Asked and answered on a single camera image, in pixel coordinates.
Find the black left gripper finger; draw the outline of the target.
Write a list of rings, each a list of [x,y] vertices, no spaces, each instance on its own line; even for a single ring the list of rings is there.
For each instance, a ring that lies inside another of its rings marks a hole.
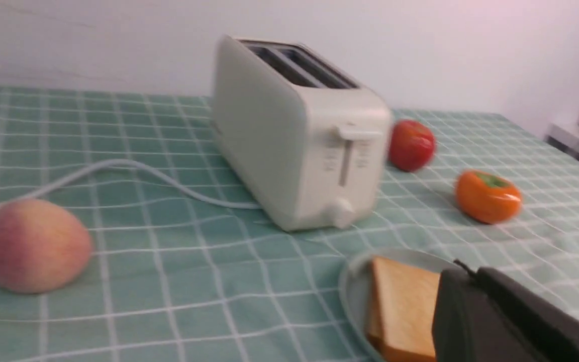
[[[438,361],[579,361],[579,320],[491,266],[441,272],[432,339]]]

